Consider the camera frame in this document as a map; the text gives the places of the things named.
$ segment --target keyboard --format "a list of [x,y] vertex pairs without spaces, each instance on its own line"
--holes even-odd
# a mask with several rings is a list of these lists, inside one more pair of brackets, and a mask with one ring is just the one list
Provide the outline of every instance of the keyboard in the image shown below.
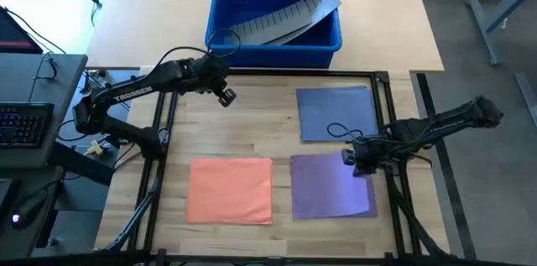
[[54,105],[0,102],[0,149],[40,148]]

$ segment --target computer monitor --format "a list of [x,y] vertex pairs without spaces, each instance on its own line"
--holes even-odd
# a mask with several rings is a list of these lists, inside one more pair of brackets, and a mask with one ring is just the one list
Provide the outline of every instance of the computer monitor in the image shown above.
[[2,6],[0,6],[0,53],[43,53],[41,47]]

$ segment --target purple cloth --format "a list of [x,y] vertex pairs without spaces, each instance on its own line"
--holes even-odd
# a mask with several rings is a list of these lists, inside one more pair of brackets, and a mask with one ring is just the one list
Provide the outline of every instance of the purple cloth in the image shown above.
[[293,218],[376,217],[370,176],[355,178],[341,152],[291,156]]
[[[332,137],[326,127],[340,123],[349,130],[360,129],[364,135],[377,133],[373,96],[365,86],[320,89],[297,89],[300,137],[303,141],[349,141],[351,136]],[[332,126],[333,134],[344,134]]]

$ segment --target blue plastic bin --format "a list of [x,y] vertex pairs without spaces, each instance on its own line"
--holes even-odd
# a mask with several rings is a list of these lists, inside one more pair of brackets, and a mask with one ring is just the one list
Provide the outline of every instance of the blue plastic bin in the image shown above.
[[[272,13],[299,0],[212,0],[205,34],[208,44],[218,29],[229,28]],[[223,55],[236,46],[223,44],[223,36],[211,41],[212,50]],[[314,27],[284,45],[245,44],[225,58],[230,66],[273,68],[328,68],[335,51],[341,48],[341,29],[337,9]]]

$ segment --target desk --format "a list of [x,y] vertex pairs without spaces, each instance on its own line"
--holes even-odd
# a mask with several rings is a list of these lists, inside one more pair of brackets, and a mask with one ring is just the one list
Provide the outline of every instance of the desk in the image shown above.
[[[394,71],[391,76],[397,117],[417,117],[409,73]],[[184,255],[309,258],[381,258],[386,252],[394,252],[394,229],[382,171],[373,176],[378,217],[304,221],[291,216],[290,155],[329,153],[344,147],[343,143],[300,142],[295,89],[356,85],[371,88],[369,81],[346,77],[229,76],[227,82],[237,93],[236,101],[228,108],[222,108],[211,95],[187,94],[179,99],[152,249],[166,248],[168,254]],[[155,104],[156,94],[134,99],[128,121],[140,127],[150,126]],[[387,116],[386,104],[383,105]],[[273,159],[273,225],[187,224],[190,162],[194,158],[247,157]],[[137,158],[113,176],[96,247],[111,242],[133,214],[142,168],[143,160]],[[412,161],[408,174],[416,216],[438,244],[449,250],[430,166]],[[139,248],[146,223],[143,221],[140,229]],[[409,245],[405,227],[404,232],[405,244]]]
[[[26,102],[42,55],[0,54],[0,101]],[[52,55],[58,75],[52,81],[37,80],[32,102],[51,102],[55,105],[49,131],[40,149],[0,150],[1,178],[20,179],[21,188],[15,201],[30,191],[37,190],[53,180],[60,179],[64,170],[59,166],[44,167],[53,149],[58,126],[63,121],[76,84],[86,64],[84,55]],[[44,63],[39,71],[41,76],[49,76],[52,70]],[[49,187],[49,198],[44,203],[32,224],[23,230],[11,227],[10,219],[0,222],[1,259],[26,258],[35,247],[38,235],[55,203],[57,188]]]
[[[341,0],[343,46],[331,69],[444,70],[421,0]],[[211,0],[106,0],[88,67],[154,65],[181,45],[204,48]],[[175,57],[199,57],[189,51]]]

